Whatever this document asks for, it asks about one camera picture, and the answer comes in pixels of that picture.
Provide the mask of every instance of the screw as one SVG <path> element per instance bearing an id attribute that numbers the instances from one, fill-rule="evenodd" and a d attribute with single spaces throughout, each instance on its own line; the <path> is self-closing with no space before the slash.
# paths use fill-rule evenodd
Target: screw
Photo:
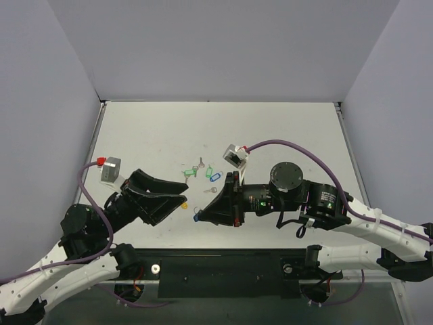
<path id="1" fill-rule="evenodd" d="M 284 264 L 283 271 L 284 273 L 290 274 L 293 271 L 293 267 L 290 264 Z"/>

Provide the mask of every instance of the silver key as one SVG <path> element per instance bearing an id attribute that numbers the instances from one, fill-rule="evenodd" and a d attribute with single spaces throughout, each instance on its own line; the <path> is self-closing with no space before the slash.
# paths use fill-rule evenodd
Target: silver key
<path id="1" fill-rule="evenodd" d="M 210 190 L 203 191 L 203 193 L 217 193 L 217 188 L 211 188 Z"/>
<path id="2" fill-rule="evenodd" d="M 204 168 L 204 167 L 206 167 L 206 166 L 203 163 L 203 158 L 200 157 L 200 164 L 198 164 L 198 168 Z"/>
<path id="3" fill-rule="evenodd" d="M 196 171 L 196 173 L 194 174 L 194 177 L 197 177 L 198 166 L 193 166 L 192 170 Z"/>

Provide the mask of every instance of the gray wall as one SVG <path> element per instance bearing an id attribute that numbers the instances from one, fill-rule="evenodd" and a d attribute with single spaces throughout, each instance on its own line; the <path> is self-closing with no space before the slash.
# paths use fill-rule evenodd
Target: gray wall
<path id="1" fill-rule="evenodd" d="M 402 0 L 344 100 L 343 113 L 373 206 L 433 221 L 433 1 Z M 431 324 L 433 280 L 408 285 Z"/>
<path id="2" fill-rule="evenodd" d="M 0 1 L 0 277 L 59 239 L 99 100 L 46 0 Z"/>
<path id="3" fill-rule="evenodd" d="M 49 0 L 103 100 L 343 100 L 398 0 Z"/>

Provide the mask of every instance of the black round motor cap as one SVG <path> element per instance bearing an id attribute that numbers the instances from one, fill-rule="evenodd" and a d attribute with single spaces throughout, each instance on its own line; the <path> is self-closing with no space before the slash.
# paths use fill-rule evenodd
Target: black round motor cap
<path id="1" fill-rule="evenodd" d="M 304 180 L 304 174 L 297 164 L 292 162 L 280 162 L 271 169 L 269 187 L 274 195 L 297 195 L 300 185 Z"/>

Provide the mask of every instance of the gray floor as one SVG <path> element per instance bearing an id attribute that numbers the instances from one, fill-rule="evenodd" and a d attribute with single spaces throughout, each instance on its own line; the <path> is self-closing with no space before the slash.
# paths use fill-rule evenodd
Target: gray floor
<path id="1" fill-rule="evenodd" d="M 332 299 L 350 296 L 358 284 L 334 285 Z M 147 286 L 151 301 L 157 287 Z M 43 325 L 142 325 L 142 324 L 320 324 L 361 325 L 403 324 L 390 284 L 369 283 L 351 303 L 334 307 L 309 307 L 306 299 L 282 300 L 279 297 L 255 299 L 179 299 L 158 309 L 133 309 L 116 305 L 116 299 L 93 288 L 58 305 Z"/>

